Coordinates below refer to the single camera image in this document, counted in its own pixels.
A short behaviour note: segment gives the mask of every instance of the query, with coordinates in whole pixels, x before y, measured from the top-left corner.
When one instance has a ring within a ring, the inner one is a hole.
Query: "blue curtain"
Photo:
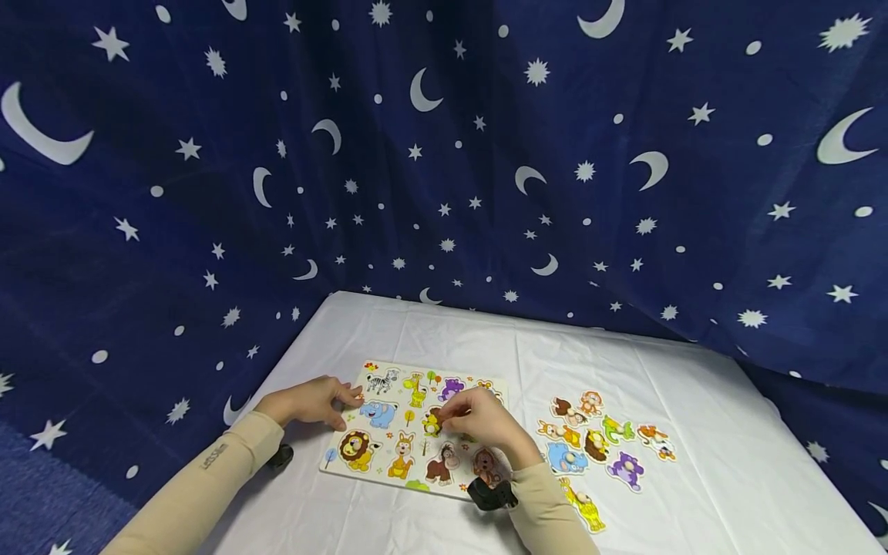
[[[732,356],[886,533],[885,3],[159,1],[0,3],[0,551],[97,551],[340,289]]]

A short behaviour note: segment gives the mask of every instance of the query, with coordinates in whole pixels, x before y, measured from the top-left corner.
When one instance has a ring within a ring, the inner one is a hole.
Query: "left hand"
[[[361,387],[352,388],[331,376],[320,376],[304,384],[294,385],[268,393],[256,406],[256,411],[264,413],[278,423],[281,428],[292,420],[300,422],[325,422],[333,429],[345,430],[345,420],[333,408],[333,400],[339,400],[349,407],[359,407],[362,399]]]

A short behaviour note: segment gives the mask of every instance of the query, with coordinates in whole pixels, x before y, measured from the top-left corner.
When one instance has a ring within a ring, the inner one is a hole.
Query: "beige sleeve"
[[[234,494],[277,451],[283,429],[251,412],[166,483],[100,555],[186,555],[216,526]]]
[[[532,555],[599,555],[599,548],[567,502],[548,464],[513,473],[511,490],[518,498],[518,505],[509,510],[511,522]]]

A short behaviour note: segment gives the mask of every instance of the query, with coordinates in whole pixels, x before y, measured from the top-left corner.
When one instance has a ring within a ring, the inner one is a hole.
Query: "blue elephant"
[[[567,444],[549,444],[549,464],[557,474],[581,474],[589,466],[589,459],[583,453],[571,451]]]
[[[394,419],[394,413],[397,412],[398,405],[394,403],[384,403],[380,400],[369,400],[361,406],[361,416],[370,419],[370,426],[373,428],[382,428],[388,430],[389,424]]]

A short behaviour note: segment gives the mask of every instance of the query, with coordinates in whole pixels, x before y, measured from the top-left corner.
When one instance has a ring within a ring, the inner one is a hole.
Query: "purple hippo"
[[[607,473],[622,480],[629,486],[632,491],[641,491],[638,484],[638,477],[645,473],[645,469],[638,464],[638,459],[628,453],[620,451],[620,460],[606,467]]]
[[[465,384],[456,377],[444,378],[444,389],[441,390],[438,400],[446,402],[448,399],[465,389]]]

